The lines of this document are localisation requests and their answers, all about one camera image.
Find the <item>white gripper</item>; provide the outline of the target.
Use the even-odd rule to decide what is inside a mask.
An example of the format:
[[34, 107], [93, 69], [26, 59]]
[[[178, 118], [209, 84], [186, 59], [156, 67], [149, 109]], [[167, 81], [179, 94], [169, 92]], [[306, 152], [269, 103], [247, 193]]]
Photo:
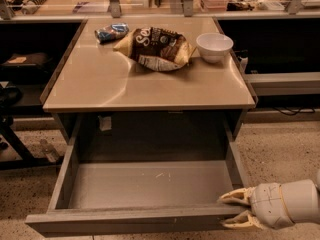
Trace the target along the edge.
[[279, 183], [235, 189], [221, 195], [219, 201], [225, 204], [251, 205], [252, 212], [245, 210], [221, 222], [228, 229], [264, 229], [265, 226], [281, 229], [294, 225], [288, 215]]

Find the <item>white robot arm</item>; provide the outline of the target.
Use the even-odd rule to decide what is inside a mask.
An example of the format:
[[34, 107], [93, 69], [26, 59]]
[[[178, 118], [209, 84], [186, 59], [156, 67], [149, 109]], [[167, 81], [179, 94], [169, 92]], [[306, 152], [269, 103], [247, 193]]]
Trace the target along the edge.
[[320, 171], [316, 181], [262, 183], [227, 192], [219, 201], [246, 210], [222, 225], [229, 229], [283, 229], [297, 223], [320, 223]]

